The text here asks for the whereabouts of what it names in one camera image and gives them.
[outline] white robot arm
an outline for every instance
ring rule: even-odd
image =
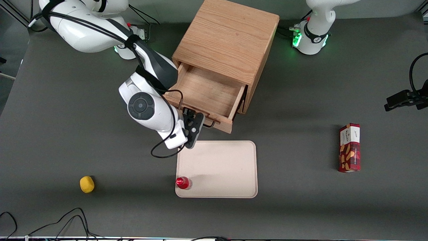
[[[306,0],[313,14],[310,20],[303,20],[290,30],[298,33],[293,41],[293,47],[300,52],[313,55],[325,46],[327,33],[336,20],[334,7],[356,3],[360,0]]]
[[[49,8],[51,8],[50,12],[76,17],[102,27],[115,36],[119,36],[120,41],[56,15],[50,15],[50,24],[71,47],[78,51],[94,53],[118,46],[119,51],[128,51],[124,52],[125,55],[129,56],[129,52],[134,54],[124,45],[124,42],[133,33],[123,18],[118,15],[104,18],[95,12],[99,11],[102,1],[105,0],[98,2],[94,0],[59,0],[57,2],[60,3]],[[48,3],[49,0],[39,0],[41,9],[44,9]],[[128,7],[127,0],[110,0],[108,4],[104,6],[104,11],[108,11],[109,14],[116,14]],[[141,39],[133,41],[131,44],[131,48],[144,59],[144,64],[143,68],[137,68],[136,72],[119,87],[120,95],[128,105],[129,115],[141,125],[156,130],[169,149],[188,143],[182,114],[159,94],[159,91],[168,90],[177,82],[177,68],[171,60],[149,48]]]

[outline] drawer handle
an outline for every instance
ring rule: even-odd
[[[205,125],[205,124],[203,124],[203,126],[205,127],[205,128],[208,128],[208,129],[211,129],[211,128],[213,128],[214,127],[214,125],[215,125],[215,121],[213,120],[213,123],[209,126],[209,125]]]

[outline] yellow ball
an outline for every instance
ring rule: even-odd
[[[90,176],[84,176],[80,179],[80,189],[84,193],[90,193],[94,190],[95,184],[94,180],[92,180],[92,177]]]

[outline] wooden cabinet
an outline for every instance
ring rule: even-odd
[[[232,132],[245,114],[269,55],[279,16],[226,0],[205,0],[172,56],[183,107],[206,115],[205,124]],[[174,106],[180,94],[167,92]]]

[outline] open drawer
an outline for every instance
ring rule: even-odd
[[[242,102],[245,85],[221,74],[180,63],[177,83],[170,88],[183,92],[182,107],[205,115],[205,125],[232,132],[233,118]],[[166,92],[168,102],[178,107],[180,93]]]

